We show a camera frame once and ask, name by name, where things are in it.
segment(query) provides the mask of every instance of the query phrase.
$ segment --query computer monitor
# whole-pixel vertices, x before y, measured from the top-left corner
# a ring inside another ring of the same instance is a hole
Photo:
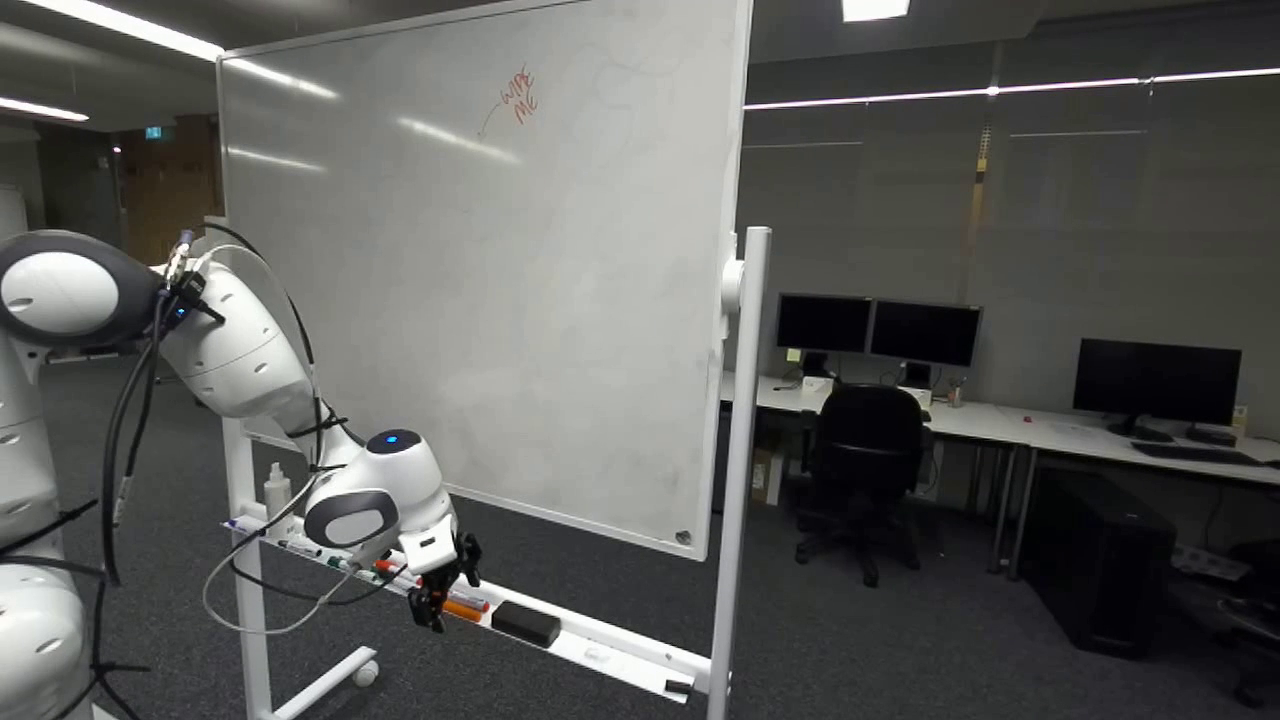
[[[1150,436],[1140,418],[1227,424],[1235,381],[1235,349],[1081,341],[1078,407],[1116,412],[1125,436]]]
[[[778,345],[804,352],[863,352],[871,305],[860,296],[782,296]]]
[[[879,302],[878,325],[871,325],[871,352],[898,357],[908,366],[970,369],[971,345],[976,345],[976,325],[979,325],[976,308]]]

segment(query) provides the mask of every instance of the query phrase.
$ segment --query office chair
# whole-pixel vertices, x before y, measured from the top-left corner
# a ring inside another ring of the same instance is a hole
[[[926,412],[908,393],[839,383],[816,420],[814,475],[792,492],[800,533],[807,533],[797,546],[797,566],[852,547],[863,583],[878,590],[871,539],[891,536],[906,561],[919,567],[908,507],[919,459]]]

